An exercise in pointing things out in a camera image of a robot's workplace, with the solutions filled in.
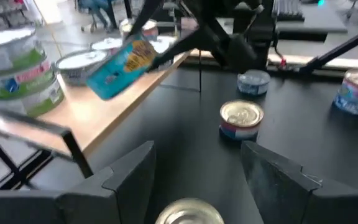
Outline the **gold lid red blue can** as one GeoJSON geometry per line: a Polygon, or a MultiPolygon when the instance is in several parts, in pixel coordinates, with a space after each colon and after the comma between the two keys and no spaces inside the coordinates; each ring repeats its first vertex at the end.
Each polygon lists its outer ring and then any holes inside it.
{"type": "Polygon", "coordinates": [[[155,224],[224,224],[220,213],[198,198],[181,198],[166,206],[155,224]]]}
{"type": "Polygon", "coordinates": [[[232,100],[220,108],[220,130],[227,137],[246,140],[256,137],[264,118],[263,109],[256,103],[246,100],[232,100]]]}

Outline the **teal label fish can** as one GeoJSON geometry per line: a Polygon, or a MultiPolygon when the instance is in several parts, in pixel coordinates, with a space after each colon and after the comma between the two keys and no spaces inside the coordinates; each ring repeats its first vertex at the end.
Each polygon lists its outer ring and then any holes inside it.
{"type": "Polygon", "coordinates": [[[102,100],[111,99],[141,77],[156,56],[146,37],[132,35],[88,72],[85,83],[102,100]]]}

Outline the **dark blue fish can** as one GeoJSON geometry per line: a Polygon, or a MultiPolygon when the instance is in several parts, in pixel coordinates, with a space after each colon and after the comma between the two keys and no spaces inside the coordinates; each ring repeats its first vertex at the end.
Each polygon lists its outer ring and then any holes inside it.
{"type": "Polygon", "coordinates": [[[268,90],[270,75],[262,70],[248,70],[237,75],[237,87],[241,93],[258,96],[268,90]]]}

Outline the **green Bumble Bee tuna can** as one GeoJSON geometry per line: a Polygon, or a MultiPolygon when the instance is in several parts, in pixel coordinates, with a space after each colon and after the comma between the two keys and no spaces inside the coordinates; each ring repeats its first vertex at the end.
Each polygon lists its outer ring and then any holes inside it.
{"type": "Polygon", "coordinates": [[[0,108],[16,113],[36,117],[49,112],[64,99],[64,93],[57,78],[44,89],[37,90],[27,96],[10,100],[0,100],[0,108]]]}
{"type": "Polygon", "coordinates": [[[53,70],[47,59],[23,71],[0,75],[0,100],[27,96],[47,87],[53,80],[53,70]]]}
{"type": "Polygon", "coordinates": [[[0,73],[22,70],[45,58],[33,27],[0,30],[0,73]]]}

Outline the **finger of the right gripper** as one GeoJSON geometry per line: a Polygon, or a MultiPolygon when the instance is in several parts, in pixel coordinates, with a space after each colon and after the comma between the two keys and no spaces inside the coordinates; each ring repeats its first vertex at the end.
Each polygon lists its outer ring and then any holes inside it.
{"type": "Polygon", "coordinates": [[[193,31],[186,37],[181,37],[166,51],[157,55],[150,69],[156,69],[173,59],[176,55],[192,51],[193,49],[209,51],[220,66],[227,66],[228,62],[225,59],[225,50],[228,47],[228,40],[229,36],[227,34],[215,34],[210,30],[193,31]]]}
{"type": "Polygon", "coordinates": [[[135,34],[141,33],[142,27],[161,5],[163,5],[163,0],[144,0],[143,8],[133,23],[130,32],[126,35],[126,39],[135,34]]]}

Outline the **wooden shelf with black frame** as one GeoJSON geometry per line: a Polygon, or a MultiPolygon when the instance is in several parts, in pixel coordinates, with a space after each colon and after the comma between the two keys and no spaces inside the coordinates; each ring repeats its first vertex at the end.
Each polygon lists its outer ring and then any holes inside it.
{"type": "Polygon", "coordinates": [[[0,136],[25,142],[34,152],[16,165],[0,146],[0,160],[10,170],[0,190],[30,184],[56,158],[73,162],[83,177],[93,175],[86,158],[191,54],[183,52],[165,70],[147,73],[120,95],[102,100],[89,88],[70,86],[58,77],[65,99],[53,110],[31,118],[0,109],[0,136]]]}

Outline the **Wild Planet blue can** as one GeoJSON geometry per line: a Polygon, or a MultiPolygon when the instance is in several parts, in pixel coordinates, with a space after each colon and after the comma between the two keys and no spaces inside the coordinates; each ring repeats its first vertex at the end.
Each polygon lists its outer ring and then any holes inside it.
{"type": "MultiPolygon", "coordinates": [[[[119,31],[121,33],[121,37],[124,38],[132,29],[132,25],[134,24],[134,19],[124,19],[119,24],[119,31]]],[[[142,27],[143,35],[151,41],[157,41],[158,37],[158,28],[157,22],[155,20],[148,20],[142,27]]]]}

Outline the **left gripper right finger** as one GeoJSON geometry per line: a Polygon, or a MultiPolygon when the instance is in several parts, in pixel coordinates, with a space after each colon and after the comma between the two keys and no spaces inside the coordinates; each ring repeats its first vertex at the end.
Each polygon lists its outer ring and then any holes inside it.
{"type": "Polygon", "coordinates": [[[247,185],[264,224],[350,224],[349,188],[254,142],[241,145],[247,185]]]}

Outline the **tuna can with silver lid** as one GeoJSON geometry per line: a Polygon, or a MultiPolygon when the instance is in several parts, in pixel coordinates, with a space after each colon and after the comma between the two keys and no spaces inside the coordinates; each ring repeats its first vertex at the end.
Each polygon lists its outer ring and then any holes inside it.
{"type": "Polygon", "coordinates": [[[102,62],[109,54],[102,50],[79,50],[66,54],[53,67],[68,85],[85,85],[88,71],[102,62]]]}

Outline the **black keyboard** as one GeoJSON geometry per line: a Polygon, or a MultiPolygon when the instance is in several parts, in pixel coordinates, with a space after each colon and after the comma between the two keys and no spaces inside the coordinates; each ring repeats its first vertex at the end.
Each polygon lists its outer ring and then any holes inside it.
{"type": "Polygon", "coordinates": [[[274,0],[272,15],[277,21],[299,21],[305,20],[299,0],[274,0]]]}

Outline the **person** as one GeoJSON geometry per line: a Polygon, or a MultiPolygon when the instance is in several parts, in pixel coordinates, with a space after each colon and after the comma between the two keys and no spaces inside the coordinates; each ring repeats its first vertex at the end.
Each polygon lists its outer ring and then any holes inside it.
{"type": "Polygon", "coordinates": [[[78,5],[84,9],[89,9],[90,12],[95,14],[102,22],[104,30],[107,33],[110,33],[117,28],[111,0],[78,0],[78,5]],[[108,25],[108,22],[102,15],[101,10],[103,10],[108,16],[110,25],[108,25]]]}

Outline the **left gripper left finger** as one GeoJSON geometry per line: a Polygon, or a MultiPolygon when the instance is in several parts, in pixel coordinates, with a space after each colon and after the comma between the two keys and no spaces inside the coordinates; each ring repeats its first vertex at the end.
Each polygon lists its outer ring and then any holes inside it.
{"type": "Polygon", "coordinates": [[[147,141],[59,196],[56,224],[144,224],[155,167],[147,141]]]}

